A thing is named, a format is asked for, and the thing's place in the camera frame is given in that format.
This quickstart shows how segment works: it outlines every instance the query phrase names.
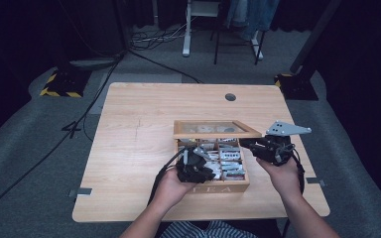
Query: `electrical cord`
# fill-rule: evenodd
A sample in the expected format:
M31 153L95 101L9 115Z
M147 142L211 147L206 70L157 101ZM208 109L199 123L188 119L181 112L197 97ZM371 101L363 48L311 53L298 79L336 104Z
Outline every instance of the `electrical cord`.
M141 56L141 55L139 55L139 54L137 54L137 53L134 53L134 52L131 51L131 50L128 50L128 52L129 52L130 54L134 55L135 57L138 57L138 58L141 58L141 59L150 61L150 62L152 62L152 63L154 63L154 64L156 64L156 65L159 65L159 66L161 66L161 67L165 67L165 68L167 68L167 69L169 69L169 70L172 70L172 71L178 72L178 73L180 73L180 74L183 74L184 76L190 77L190 78L193 79L196 83L204 83L203 81L201 81L201 80L197 79L196 77L194 77L194 76L192 76L192 75L189 75L189 74L187 74L187 73L185 73L185 72L182 72L182 71L180 71L180 70L177 70L177 69L175 69L175 68L172 68L172 67L170 67L170 66L167 66L167 65L165 65L165 64L162 64L162 63L160 63L160 62L156 62L156 61L154 61L154 60L152 60L152 59L148 59L148 58L146 58L146 57L144 57L144 56Z
M296 156L293 154L293 159L296 161L298 171L299 171L299 183L300 183L300 192L303 194L305 191L305 170L303 169L301 160L300 160L300 155L299 152L296 151L296 149L293 149L294 152L296 152ZM283 235L282 237L285 238L287 236L287 232L290 227L290 219L288 218L286 221L286 224L284 225L283 229Z
M172 33L169 36L168 36L167 31L164 31L164 33L161 36L157 36L158 33L160 32L160 31L157 31L152 37L148 37L147 33L145 33L145 32L135 33L132 36L133 40L131 41L131 47L130 48L135 50L135 51L152 50L152 49L156 48L157 46L161 45L162 43L169 43L169 42L174 41L177 38L182 38L185 35L181 35L180 33L183 31L183 28L186 25L187 24L181 25L178 29L172 30ZM139 44L139 43L147 43L147 46L146 47L137 46L137 44Z
M121 57L123 57L126 54L126 51L123 51L121 53ZM114 58L112 61L109 62L102 62L102 63L94 63L91 65L73 65L75 68L78 68L78 70L82 71L96 71L96 70L101 70L107 67L111 67L116 63L116 58Z
M0 194L0 200L10 191L12 188L14 188L18 183L20 183L21 180L23 180L29 173L31 173L36 167L38 167L42 162L44 162L60 145L61 143L69 136L73 135L73 133L76 130L77 124L82 120L85 119L86 114L89 112L91 107L94 105L95 101L97 100L98 96L101 94L102 88L106 85L110 75L112 74L113 70L116 68L116 66L120 63L121 58L117 59L116 63L112 66L112 68L107 73L107 77L103 83L103 85L97 90L96 95L94 96L92 102L87 107L86 111L82 114L82 116L77 120L73 122L73 126L68 130L68 132L57 142L57 144L44 156L42 157L35 165L33 165L29 170L27 170L22 176L20 176L14 183L12 183L7 189L5 189L4 192Z
M84 134L85 134L86 138L88 138L88 140L90 142L93 142L94 140L90 136L88 136L88 133L86 133L86 130L85 130L85 120L86 120L86 116L82 120L82 130L84 131Z
M169 161L160 169L159 173L156 175L156 178L154 179L154 184L153 184L153 188L151 189L151 194L150 194L150 198L148 199L148 203L147 205L149 205L151 203L151 201L153 200L154 198L154 195L156 194L156 190L157 190L157 187L159 186L159 183L161 181L161 179L163 178L163 175L166 173L166 170L172 166L170 166L170 164L172 163L172 161L177 158L186 148L183 148L181 150L179 150L174 156L172 156L171 159L169 159Z

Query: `open wooden box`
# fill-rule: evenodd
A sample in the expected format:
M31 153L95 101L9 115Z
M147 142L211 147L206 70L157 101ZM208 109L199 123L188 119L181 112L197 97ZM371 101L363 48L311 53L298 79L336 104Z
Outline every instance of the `open wooden box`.
M239 138L260 137L260 132L239 121L175 121L175 153L184 146L202 146L210 156L205 166L216 174L191 192L244 192L250 182Z

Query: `metal bracket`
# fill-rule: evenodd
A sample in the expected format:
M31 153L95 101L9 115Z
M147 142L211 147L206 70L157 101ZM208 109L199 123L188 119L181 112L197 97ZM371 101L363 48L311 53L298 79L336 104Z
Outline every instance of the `metal bracket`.
M306 178L306 181L308 182L308 184L318 183L322 187L326 186L326 183L324 182L323 179L319 179L319 178Z
M205 159L210 160L209 154L202 148L202 147L196 147L193 152Z
M289 123L276 121L266 132L267 135L273 136L291 136L299 134L308 134L311 128L295 126Z
M67 193L67 197L77 198L78 196L91 195L92 188L80 187L78 190L71 189Z

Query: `dark background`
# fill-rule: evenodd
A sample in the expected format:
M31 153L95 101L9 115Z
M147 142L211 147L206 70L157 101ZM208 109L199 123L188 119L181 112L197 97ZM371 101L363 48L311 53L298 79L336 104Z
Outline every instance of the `dark background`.
M172 6L183 9L184 2L158 1L169 6L158 9L163 28L184 21L184 14L172 13L180 12ZM312 30L328 2L281 1L272 31ZM108 55L127 49L132 25L154 24L151 0L63 5L86 41ZM42 72L95 57L101 56L84 45L58 1L0 0L0 127L30 100L29 84ZM329 104L381 189L381 2L341 2L304 61L300 79L309 80L316 70Z

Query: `person's right hand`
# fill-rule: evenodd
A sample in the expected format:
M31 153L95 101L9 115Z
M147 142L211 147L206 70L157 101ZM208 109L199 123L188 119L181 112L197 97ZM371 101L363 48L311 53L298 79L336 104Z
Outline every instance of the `person's right hand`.
M152 203L157 203L158 206L169 210L178 204L194 186L196 186L194 182L181 182L178 178L178 170L171 168L160 180Z
M259 158L256 158L256 161L271 177L272 185L281 196L296 198L302 195L300 192L298 168L293 159L289 159L279 167Z

